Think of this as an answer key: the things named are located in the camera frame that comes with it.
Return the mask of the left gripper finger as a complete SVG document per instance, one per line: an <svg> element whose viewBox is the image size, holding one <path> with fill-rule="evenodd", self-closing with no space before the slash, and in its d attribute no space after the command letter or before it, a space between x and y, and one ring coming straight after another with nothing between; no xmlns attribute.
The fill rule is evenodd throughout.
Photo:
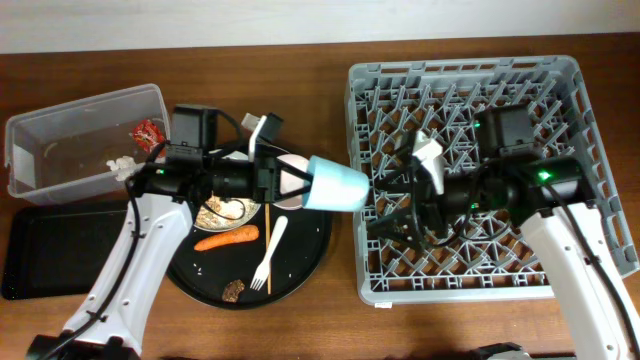
<svg viewBox="0 0 640 360"><path fill-rule="evenodd" d="M291 198L302 196L303 194L308 193L310 190L311 190L311 186L306 185L306 186L303 186L302 188L299 188L287 193L276 192L274 197L274 202L278 203L278 202L286 201Z"/></svg>
<svg viewBox="0 0 640 360"><path fill-rule="evenodd" d="M313 176L307 172L309 160L297 154L283 154L276 157L283 163L277 172L280 183L311 183Z"/></svg>

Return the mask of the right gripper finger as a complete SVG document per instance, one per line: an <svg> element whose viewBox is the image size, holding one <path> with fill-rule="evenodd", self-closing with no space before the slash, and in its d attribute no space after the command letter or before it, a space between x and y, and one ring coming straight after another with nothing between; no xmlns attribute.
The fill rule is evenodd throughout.
<svg viewBox="0 0 640 360"><path fill-rule="evenodd" d="M411 212L393 213L371 221L367 224L367 233L413 250L425 249L425 235L418 218Z"/></svg>
<svg viewBox="0 0 640 360"><path fill-rule="evenodd" d="M392 158L400 161L400 165L391 172L376 180L373 189L391 194L413 194L415 181L415 164L408 145L401 146L392 153Z"/></svg>

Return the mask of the pink bowl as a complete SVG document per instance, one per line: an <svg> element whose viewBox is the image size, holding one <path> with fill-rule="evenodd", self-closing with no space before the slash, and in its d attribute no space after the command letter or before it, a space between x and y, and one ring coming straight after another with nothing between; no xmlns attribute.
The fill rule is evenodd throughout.
<svg viewBox="0 0 640 360"><path fill-rule="evenodd" d="M297 154L284 154L277 157L288 165L291 165L298 170L305 172L309 165L309 160L297 155ZM281 172L280 191L282 193L289 193L294 190L301 189L304 186L304 181L292 174L285 171ZM276 202L275 206L283 210L297 210L302 208L303 196L297 195L295 197Z"/></svg>

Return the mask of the light blue cup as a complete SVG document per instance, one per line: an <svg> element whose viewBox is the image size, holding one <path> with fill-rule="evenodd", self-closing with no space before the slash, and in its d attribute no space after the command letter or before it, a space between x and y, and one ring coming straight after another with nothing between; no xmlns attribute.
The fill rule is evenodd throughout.
<svg viewBox="0 0 640 360"><path fill-rule="evenodd" d="M304 209L356 212L365 206L370 186L361 171L312 156L307 173L312 181L310 191L302 196Z"/></svg>

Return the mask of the orange carrot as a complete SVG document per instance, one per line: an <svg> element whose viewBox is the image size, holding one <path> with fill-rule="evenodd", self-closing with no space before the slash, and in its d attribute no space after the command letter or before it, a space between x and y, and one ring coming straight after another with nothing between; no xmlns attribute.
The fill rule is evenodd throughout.
<svg viewBox="0 0 640 360"><path fill-rule="evenodd" d="M252 242L257 240L259 236L260 231L257 226L245 225L231 231L219 233L200 240L194 245L194 250L202 252L226 245Z"/></svg>

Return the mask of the white plastic fork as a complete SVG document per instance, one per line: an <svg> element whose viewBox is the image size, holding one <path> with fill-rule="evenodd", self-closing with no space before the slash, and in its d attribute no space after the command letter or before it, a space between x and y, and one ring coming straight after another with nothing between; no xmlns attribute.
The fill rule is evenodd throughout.
<svg viewBox="0 0 640 360"><path fill-rule="evenodd" d="M255 291L259 291L267 282L267 278L271 273L270 265L271 259L275 250L287 228L288 218L286 216L279 216L276 219L275 225L272 229L269 245L266 248L266 252L262 262L256 268L254 277L252 279L250 288Z"/></svg>

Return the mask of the red snack wrapper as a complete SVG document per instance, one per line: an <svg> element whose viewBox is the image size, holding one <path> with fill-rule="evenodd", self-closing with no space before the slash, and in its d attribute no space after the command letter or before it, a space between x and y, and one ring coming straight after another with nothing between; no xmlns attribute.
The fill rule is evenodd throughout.
<svg viewBox="0 0 640 360"><path fill-rule="evenodd" d="M133 129L132 138L147 153L165 141L159 127L150 119L143 120Z"/></svg>

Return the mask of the white tissue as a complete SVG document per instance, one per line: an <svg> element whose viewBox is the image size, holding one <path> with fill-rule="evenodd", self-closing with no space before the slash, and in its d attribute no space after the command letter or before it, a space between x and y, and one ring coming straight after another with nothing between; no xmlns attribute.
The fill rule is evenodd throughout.
<svg viewBox="0 0 640 360"><path fill-rule="evenodd" d="M133 175L142 166L141 163L137 163L131 156L122 156L115 160L107 160L106 166L110 171L115 173L115 180L118 182L124 182L127 178Z"/></svg>

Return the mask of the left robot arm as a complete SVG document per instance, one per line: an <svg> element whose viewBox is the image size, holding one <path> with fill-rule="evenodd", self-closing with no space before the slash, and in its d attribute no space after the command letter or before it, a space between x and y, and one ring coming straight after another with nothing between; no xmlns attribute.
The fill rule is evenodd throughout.
<svg viewBox="0 0 640 360"><path fill-rule="evenodd" d="M175 107L168 141L126 182L123 227L80 308L57 337L38 335L29 359L137 359L164 274L199 209L213 195L275 203L281 173L293 167L259 153L284 121L269 113L246 136L224 111Z"/></svg>

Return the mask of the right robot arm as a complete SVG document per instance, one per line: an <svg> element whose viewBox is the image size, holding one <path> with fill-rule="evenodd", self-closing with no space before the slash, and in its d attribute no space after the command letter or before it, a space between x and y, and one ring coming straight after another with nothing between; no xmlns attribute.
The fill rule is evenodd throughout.
<svg viewBox="0 0 640 360"><path fill-rule="evenodd" d="M595 187L572 156L546 158L523 105L478 113L481 164L448 177L440 144L421 131L405 135L401 159L375 188L405 193L406 206L379 217L368 234L410 247L461 240L475 213L503 210L545 271L580 359L636 359L639 316L604 235Z"/></svg>

